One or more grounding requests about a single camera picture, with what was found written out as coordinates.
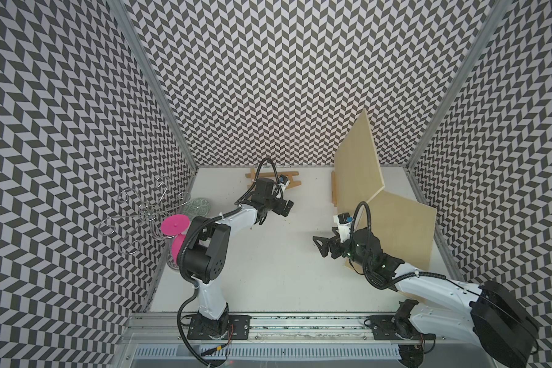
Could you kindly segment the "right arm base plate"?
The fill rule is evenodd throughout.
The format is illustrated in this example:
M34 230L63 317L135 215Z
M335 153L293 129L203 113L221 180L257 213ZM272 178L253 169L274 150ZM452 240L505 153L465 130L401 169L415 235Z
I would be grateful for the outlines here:
M371 315L364 321L371 330L374 340L407 340L415 342L434 341L435 334L423 334L411 324L408 318L391 315Z

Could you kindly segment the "green patterned plate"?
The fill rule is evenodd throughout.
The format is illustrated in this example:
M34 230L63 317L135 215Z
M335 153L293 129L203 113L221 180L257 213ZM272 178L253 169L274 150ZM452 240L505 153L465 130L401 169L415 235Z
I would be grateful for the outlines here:
M183 207L182 214L190 219L196 216L207 217L211 209L210 202L205 198L190 199Z

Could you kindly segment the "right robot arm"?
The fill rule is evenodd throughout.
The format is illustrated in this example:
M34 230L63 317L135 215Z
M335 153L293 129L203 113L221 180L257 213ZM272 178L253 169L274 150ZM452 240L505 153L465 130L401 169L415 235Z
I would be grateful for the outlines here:
M393 316L400 338L450 337L482 348L506 367L525 367L539 352L539 323L506 286L494 281L457 282L393 257L373 234L366 202L355 211L365 211L366 227L356 227L356 214L342 213L334 218L333 237L312 240L322 257L343 257L352 266L359 265L358 273L373 288L409 295Z

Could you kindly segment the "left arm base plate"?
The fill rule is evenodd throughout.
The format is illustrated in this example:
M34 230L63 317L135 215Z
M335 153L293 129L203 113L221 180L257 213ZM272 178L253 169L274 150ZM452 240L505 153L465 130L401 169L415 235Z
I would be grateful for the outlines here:
M251 316L229 314L219 320L211 320L197 314L190 322L187 338L189 340L248 340Z

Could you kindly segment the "aluminium front rail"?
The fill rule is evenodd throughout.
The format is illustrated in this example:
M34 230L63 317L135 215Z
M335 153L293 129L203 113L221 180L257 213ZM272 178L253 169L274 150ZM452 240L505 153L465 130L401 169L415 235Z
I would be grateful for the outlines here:
M412 337L400 337L392 322L393 313L252 313L237 312L229 317L226 332L211 336L190 318L181 322L176 312L135 314L119 343L173 343L187 337L192 345L225 343L398 343L415 344L422 339L436 343L470 343L480 346L472 322L464 317L441 316L439 310L414 311L416 330Z

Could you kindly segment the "wooden easel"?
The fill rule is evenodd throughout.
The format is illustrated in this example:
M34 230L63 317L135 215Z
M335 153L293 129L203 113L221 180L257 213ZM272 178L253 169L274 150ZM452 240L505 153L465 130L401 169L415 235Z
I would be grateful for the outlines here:
M256 173L257 173L256 169L251 168L250 172L245 174L245 177L247 179L254 180ZM295 188L295 187L298 187L302 184L302 181L297 179L297 176L299 175L299 171L278 172L278 175L279 176L285 176L288 179L288 186L287 186L288 190L292 189L292 188ZM274 173L272 171L266 171L266 172L261 171L259 173L259 177L260 178L274 179L274 181L277 180L277 177L274 175Z
M337 207L337 177L335 171L331 173L331 201Z

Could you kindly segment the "pink plastic goblet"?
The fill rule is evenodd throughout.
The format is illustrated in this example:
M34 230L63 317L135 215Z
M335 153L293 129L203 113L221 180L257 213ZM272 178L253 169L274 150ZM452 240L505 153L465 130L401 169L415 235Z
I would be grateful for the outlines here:
M186 240L186 232L190 227L191 220L186 215L172 215L162 221L161 232L170 238L170 259L169 266L178 270L177 257Z

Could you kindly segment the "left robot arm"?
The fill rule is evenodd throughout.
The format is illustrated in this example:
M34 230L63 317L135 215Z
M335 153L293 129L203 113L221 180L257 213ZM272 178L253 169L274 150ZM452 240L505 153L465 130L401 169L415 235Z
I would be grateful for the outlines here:
M274 161L261 160L251 186L235 202L235 208L214 218L197 216L191 222L176 256L182 278L194 287L199 308L189 326L189 338L199 331L209 339L231 333L229 307L219 285L228 244L237 232L262 225L268 213L286 217L294 203L285 199L289 179L278 173Z

